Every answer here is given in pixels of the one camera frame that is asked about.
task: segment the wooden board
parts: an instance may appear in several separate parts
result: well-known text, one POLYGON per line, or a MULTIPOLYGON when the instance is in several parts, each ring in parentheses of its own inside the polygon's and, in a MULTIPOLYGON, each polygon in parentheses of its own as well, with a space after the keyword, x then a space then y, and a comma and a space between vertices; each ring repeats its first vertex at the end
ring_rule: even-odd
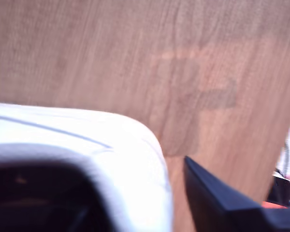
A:
POLYGON ((0 0, 0 102, 146 124, 190 231, 184 155, 265 197, 290 125, 290 0, 0 0))

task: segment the red object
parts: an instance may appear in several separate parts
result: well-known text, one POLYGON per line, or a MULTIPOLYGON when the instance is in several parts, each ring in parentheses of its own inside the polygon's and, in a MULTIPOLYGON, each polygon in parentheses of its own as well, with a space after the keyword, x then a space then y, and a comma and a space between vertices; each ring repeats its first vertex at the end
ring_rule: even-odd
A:
POLYGON ((271 209, 284 209, 284 208, 287 208, 287 207, 284 207, 282 205, 273 204, 273 203, 269 203, 269 202, 263 202, 262 203, 262 207, 263 208, 271 208, 271 209))

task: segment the black plastic part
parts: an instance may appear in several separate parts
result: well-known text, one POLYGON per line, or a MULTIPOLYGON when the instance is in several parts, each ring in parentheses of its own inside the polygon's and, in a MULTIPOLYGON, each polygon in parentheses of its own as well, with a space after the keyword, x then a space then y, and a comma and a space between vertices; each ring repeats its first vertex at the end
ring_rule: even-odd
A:
POLYGON ((198 232, 290 231, 290 209, 263 209, 189 157, 185 157, 186 193, 198 232))
POLYGON ((0 169, 0 232, 114 231, 100 193, 71 167, 0 169))

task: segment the blue line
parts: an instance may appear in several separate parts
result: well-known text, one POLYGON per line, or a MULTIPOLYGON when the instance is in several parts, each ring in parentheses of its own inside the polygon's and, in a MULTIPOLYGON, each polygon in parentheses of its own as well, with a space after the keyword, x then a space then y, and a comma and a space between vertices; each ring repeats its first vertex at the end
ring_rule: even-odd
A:
POLYGON ((24 125, 27 125, 27 126, 39 127, 41 129, 54 131, 54 132, 58 132, 58 133, 63 133, 63 134, 69 135, 69 136, 73 136, 73 137, 76 137, 76 138, 84 139, 84 140, 90 141, 92 143, 96 143, 96 144, 99 144, 101 146, 104 146, 105 148, 112 148, 111 146, 106 145, 104 143, 98 142, 96 140, 90 139, 88 137, 85 137, 85 136, 82 136, 82 135, 79 135, 79 134, 68 132, 68 131, 65 131, 65 130, 63 131, 63 130, 52 128, 52 127, 48 127, 48 126, 45 126, 45 125, 32 123, 32 122, 26 122, 26 121, 22 121, 22 120, 11 118, 11 117, 5 117, 5 116, 0 116, 0 120, 16 122, 16 123, 24 124, 24 125))

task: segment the wooden surface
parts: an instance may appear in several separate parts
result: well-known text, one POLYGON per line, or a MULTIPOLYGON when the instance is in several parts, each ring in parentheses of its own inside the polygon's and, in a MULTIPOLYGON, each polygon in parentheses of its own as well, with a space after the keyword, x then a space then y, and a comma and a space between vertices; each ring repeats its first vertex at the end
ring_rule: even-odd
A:
POLYGON ((0 102, 105 110, 263 200, 290 125, 290 0, 0 0, 0 102))

